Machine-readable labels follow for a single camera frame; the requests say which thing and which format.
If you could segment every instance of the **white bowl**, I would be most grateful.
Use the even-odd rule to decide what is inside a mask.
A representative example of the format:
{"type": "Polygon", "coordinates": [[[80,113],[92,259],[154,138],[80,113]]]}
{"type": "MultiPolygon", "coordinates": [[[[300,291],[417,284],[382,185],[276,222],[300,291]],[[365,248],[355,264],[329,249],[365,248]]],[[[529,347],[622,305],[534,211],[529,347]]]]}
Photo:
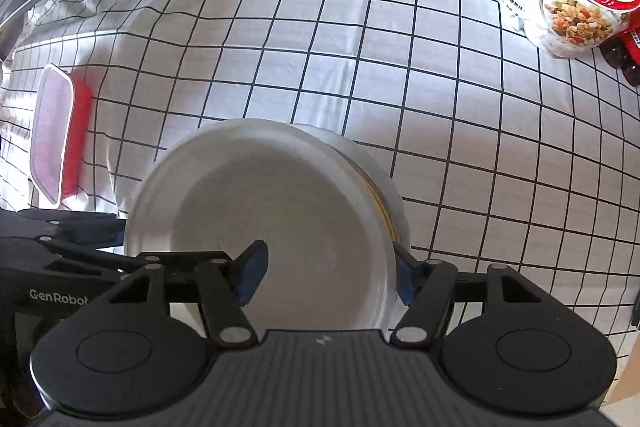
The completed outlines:
{"type": "Polygon", "coordinates": [[[404,213],[404,201],[398,193],[396,184],[378,166],[369,153],[356,142],[334,131],[305,123],[295,123],[293,126],[322,140],[359,172],[383,205],[383,212],[388,216],[394,240],[398,241],[407,251],[411,251],[411,234],[409,222],[404,213]]]}
{"type": "Polygon", "coordinates": [[[181,142],[145,180],[125,247],[236,257],[255,239],[270,253],[244,308],[258,334],[388,327],[396,264],[380,208],[347,160],[287,124],[230,120],[181,142]]]}

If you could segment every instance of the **plastic container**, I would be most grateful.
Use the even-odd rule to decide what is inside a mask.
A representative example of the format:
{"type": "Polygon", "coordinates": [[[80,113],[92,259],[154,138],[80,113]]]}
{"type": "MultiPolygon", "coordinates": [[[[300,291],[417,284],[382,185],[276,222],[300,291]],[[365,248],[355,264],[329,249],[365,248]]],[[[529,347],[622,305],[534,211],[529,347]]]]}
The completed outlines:
{"type": "Polygon", "coordinates": [[[58,208],[76,192],[91,90],[53,64],[42,70],[31,127],[30,169],[41,208],[58,208]]]}

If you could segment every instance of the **genrobot logo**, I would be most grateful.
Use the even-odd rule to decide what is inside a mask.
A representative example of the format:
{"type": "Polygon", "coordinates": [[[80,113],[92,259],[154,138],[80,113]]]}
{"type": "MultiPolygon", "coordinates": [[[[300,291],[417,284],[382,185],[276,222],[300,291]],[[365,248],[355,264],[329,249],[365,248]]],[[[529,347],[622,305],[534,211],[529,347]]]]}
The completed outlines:
{"type": "Polygon", "coordinates": [[[29,290],[29,296],[36,301],[70,304],[72,306],[84,306],[89,302],[89,297],[74,297],[73,295],[61,295],[60,293],[44,293],[37,290],[29,290]]]}

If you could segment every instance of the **table surface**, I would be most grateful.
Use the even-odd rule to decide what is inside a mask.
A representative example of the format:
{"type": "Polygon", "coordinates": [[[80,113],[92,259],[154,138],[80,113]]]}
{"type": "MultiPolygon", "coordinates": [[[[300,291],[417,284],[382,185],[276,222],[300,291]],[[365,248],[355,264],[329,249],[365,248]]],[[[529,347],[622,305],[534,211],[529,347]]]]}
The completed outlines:
{"type": "MultiPolygon", "coordinates": [[[[153,163],[228,118],[308,123],[396,182],[414,255],[508,263],[609,335],[640,289],[638,92],[599,50],[555,59],[495,0],[45,0],[0,90],[0,198],[34,204],[38,72],[95,93],[74,210],[126,217],[153,163]]],[[[456,308],[455,322],[478,315],[456,308]]]]}

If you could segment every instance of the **metal screw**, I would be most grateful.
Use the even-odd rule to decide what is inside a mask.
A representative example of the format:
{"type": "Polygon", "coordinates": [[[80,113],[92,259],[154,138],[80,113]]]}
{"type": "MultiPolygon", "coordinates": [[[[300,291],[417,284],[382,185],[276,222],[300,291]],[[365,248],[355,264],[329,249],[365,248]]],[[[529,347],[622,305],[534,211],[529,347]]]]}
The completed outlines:
{"type": "Polygon", "coordinates": [[[407,344],[417,344],[426,340],[427,332],[422,328],[407,326],[396,331],[396,339],[407,344]]]}
{"type": "Polygon", "coordinates": [[[241,344],[251,338],[251,331],[247,328],[231,326],[220,331],[220,339],[227,344],[241,344]]]}

